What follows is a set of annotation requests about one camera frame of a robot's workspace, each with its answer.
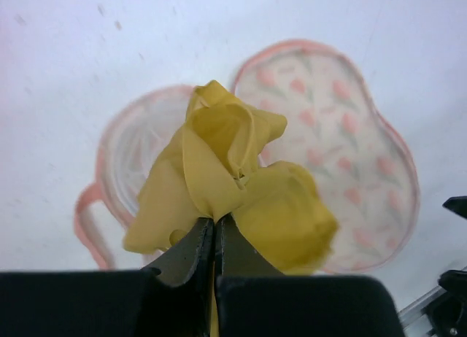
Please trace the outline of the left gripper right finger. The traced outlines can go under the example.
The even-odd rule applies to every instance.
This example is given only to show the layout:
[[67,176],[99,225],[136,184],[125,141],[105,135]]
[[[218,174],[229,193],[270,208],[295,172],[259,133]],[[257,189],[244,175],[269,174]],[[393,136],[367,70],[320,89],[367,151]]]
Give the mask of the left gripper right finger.
[[393,299],[370,276],[287,276],[251,245],[232,216],[216,225],[220,336],[403,336]]

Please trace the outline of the yellow bra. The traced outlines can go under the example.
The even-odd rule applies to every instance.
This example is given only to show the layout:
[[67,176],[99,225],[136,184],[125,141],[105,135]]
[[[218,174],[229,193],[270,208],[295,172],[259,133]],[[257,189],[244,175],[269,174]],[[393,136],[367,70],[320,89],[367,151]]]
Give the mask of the yellow bra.
[[184,123],[159,154],[139,192],[123,240],[129,252],[174,246],[200,217],[231,215],[243,237],[286,274],[311,274],[331,254],[339,228],[304,167],[260,165],[285,132],[283,115],[250,106],[211,81],[193,90]]

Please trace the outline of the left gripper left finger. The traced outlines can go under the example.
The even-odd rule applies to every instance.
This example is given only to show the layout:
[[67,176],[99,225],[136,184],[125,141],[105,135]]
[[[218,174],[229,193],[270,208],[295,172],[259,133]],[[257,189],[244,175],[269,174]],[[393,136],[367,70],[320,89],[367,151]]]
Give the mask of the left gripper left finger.
[[214,223],[140,269],[1,273],[2,336],[208,336]]

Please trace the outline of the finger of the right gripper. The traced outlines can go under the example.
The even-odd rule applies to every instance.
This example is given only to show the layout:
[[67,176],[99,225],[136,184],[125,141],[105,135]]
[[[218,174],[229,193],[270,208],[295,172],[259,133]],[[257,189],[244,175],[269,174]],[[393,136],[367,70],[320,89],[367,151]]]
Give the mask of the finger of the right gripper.
[[467,196],[460,195],[460,196],[453,196],[448,198],[442,206],[445,209],[455,213],[459,217],[463,219],[467,219]]

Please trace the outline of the floral mesh laundry bag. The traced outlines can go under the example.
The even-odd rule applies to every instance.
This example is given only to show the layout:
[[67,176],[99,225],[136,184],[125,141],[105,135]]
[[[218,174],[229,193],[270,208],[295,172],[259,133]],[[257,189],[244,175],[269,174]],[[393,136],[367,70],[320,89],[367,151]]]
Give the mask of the floral mesh laundry bag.
[[[247,60],[232,91],[287,118],[284,135],[260,154],[263,165],[289,160],[308,168],[340,224],[328,273],[370,271],[393,260],[417,222],[420,188],[412,154],[381,116],[358,68],[343,53],[309,40],[287,40]],[[90,213],[102,202],[126,229],[158,154],[181,126],[189,85],[155,90],[128,105],[102,135],[94,181],[78,197],[74,232],[98,267],[117,253]]]

